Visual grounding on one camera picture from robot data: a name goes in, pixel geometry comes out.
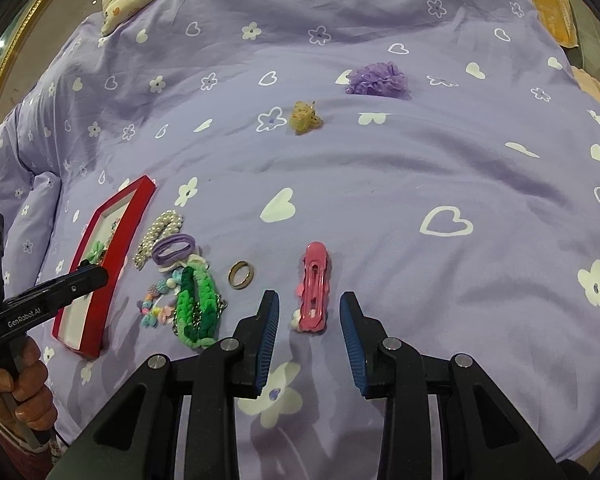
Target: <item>silver screw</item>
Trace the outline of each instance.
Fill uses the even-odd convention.
[[[233,337],[228,337],[227,339],[223,339],[220,342],[220,348],[225,352],[230,352],[231,350],[235,350],[240,346],[240,342]]]
[[[382,346],[384,346],[387,350],[397,350],[402,346],[402,343],[397,337],[388,337],[382,341]]]
[[[147,364],[152,370],[157,370],[158,368],[162,368],[165,364],[167,364],[167,359],[164,358],[164,355],[156,354],[149,357]]]
[[[458,354],[456,356],[456,364],[461,368],[468,368],[474,364],[474,360],[471,359],[467,354]]]

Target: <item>black handle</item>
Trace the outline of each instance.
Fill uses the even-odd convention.
[[[24,343],[26,340],[26,335],[23,335],[12,340],[10,345],[0,346],[0,368],[7,370],[14,381],[20,376],[20,371],[22,370],[22,367],[20,366],[20,360],[22,349],[24,348]],[[12,413],[19,405],[22,404],[21,402],[18,402],[12,394],[3,394],[3,398]],[[49,430],[32,430],[24,422],[20,422],[17,419],[16,421],[18,423],[18,430],[20,431],[20,434],[27,441],[27,444],[29,444],[29,446],[31,446],[33,449],[44,446],[47,442],[49,442],[51,438],[51,432]]]

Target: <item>purple bedsheet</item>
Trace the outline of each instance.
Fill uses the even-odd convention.
[[[66,272],[97,206],[147,174],[132,250],[181,212],[228,300],[220,336],[280,294],[269,383],[237,403],[243,478],[375,477],[382,406],[352,382],[346,290],[421,353],[473,355],[558,459],[599,439],[600,105],[530,0],[157,0],[104,41],[101,24],[84,21],[0,126],[12,292]],[[345,71],[379,61],[410,99],[345,93]],[[321,130],[293,134],[297,100],[316,101]],[[59,195],[33,200],[49,179]],[[313,240],[332,261],[318,336],[287,326]],[[240,291],[238,260],[256,267]],[[125,267],[93,363],[49,323],[33,331],[65,439],[149,355],[191,355],[169,326],[140,327],[159,278]]]

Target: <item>open red box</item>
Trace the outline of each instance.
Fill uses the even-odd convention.
[[[54,320],[53,336],[84,357],[95,359],[100,355],[113,291],[131,240],[154,191],[155,184],[149,177],[143,175],[138,178],[96,210],[80,240],[70,271],[78,268],[95,241],[106,242],[113,222],[120,219],[102,261],[102,266],[109,273],[107,285],[59,310]]]

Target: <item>purple ruffled hair tie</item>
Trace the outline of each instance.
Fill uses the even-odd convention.
[[[347,94],[397,98],[408,92],[407,78],[393,61],[367,65],[350,72],[347,77]]]
[[[171,246],[182,243],[186,244],[183,248],[175,251],[168,251],[165,254],[165,251]],[[169,267],[175,262],[185,260],[187,256],[193,254],[195,248],[196,241],[193,237],[184,233],[176,233],[158,240],[151,250],[151,258],[158,267]]]

